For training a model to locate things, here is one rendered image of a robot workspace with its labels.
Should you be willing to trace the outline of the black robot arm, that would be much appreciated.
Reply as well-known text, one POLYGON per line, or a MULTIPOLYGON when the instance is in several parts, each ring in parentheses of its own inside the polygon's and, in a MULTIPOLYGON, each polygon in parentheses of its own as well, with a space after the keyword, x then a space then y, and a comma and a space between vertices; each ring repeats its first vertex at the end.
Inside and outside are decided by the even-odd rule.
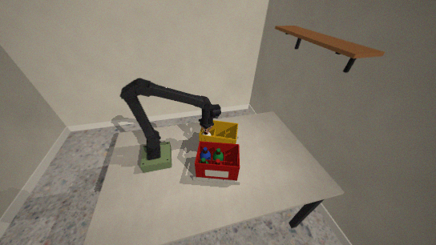
POLYGON ((130 82, 122 88, 120 97, 121 99, 124 99, 124 101, 130 107, 131 112, 135 116, 138 124, 144 132, 144 135, 147 139, 147 160, 160 158, 159 140, 161 137, 159 136, 159 132, 155 131, 152 127, 136 95, 143 95, 147 97, 157 96, 200 107, 202 109, 202 117, 210 117, 209 123, 213 123, 213 119, 218 118, 221 114, 220 105, 212 105, 208 97, 202 95, 193 95, 179 90, 173 90, 165 86, 156 85, 155 83, 142 78, 137 78, 136 80, 130 82))

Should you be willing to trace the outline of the red bottle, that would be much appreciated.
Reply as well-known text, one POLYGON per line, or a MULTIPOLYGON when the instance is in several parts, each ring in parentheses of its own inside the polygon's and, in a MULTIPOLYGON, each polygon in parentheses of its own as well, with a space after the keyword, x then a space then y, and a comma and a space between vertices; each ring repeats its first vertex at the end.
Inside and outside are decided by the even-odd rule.
POLYGON ((217 159, 213 164, 217 164, 217 165, 223 165, 219 159, 217 159))

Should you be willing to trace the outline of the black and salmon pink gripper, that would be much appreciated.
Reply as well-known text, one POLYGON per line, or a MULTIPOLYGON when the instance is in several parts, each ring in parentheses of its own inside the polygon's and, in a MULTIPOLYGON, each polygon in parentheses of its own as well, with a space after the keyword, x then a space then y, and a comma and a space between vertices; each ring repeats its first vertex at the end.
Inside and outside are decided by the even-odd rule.
POLYGON ((206 131, 206 133, 208 133, 210 131, 210 129, 214 126, 213 122, 209 123, 209 118, 203 118, 202 117, 201 119, 199 119, 200 126, 203 128, 203 130, 206 131), (207 131, 207 129, 208 129, 208 131, 207 131))

